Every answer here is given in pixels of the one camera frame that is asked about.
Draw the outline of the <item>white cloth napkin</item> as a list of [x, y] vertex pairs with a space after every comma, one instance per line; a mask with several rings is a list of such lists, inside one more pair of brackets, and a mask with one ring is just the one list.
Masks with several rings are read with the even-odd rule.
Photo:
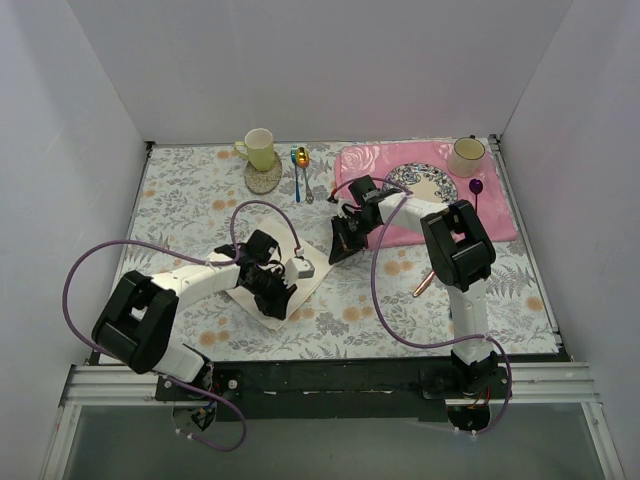
[[241, 245], [238, 287], [228, 292], [251, 317], [269, 330], [278, 331], [325, 279], [331, 266], [328, 256], [295, 239], [288, 226], [269, 217]]

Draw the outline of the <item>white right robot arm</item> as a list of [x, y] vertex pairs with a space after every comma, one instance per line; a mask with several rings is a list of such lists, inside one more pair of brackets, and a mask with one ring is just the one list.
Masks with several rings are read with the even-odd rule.
[[[378, 181], [388, 187], [378, 187]], [[328, 201], [341, 209], [331, 218], [331, 265], [367, 249], [369, 234], [379, 232], [370, 288], [374, 310], [387, 333], [413, 349], [449, 347], [454, 389], [469, 398], [487, 390], [498, 374], [498, 358], [506, 352], [489, 333], [486, 283], [496, 252], [474, 206], [467, 200], [451, 204], [420, 200], [409, 189], [370, 175], [338, 185]], [[448, 293], [453, 339], [431, 344], [409, 341], [384, 318], [377, 297], [376, 266], [382, 240], [392, 226], [423, 235], [431, 269]]]

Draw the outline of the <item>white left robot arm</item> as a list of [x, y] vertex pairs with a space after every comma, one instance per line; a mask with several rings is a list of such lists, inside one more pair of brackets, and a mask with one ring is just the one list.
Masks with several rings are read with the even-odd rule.
[[171, 339], [176, 315], [213, 294], [241, 288], [263, 315], [284, 320], [296, 282], [313, 267], [294, 256], [273, 258], [278, 242], [262, 230], [239, 244], [222, 245], [203, 264], [191, 264], [152, 276], [126, 273], [117, 284], [91, 333], [93, 342], [136, 373], [161, 373], [178, 379], [193, 400], [213, 386], [206, 358]]

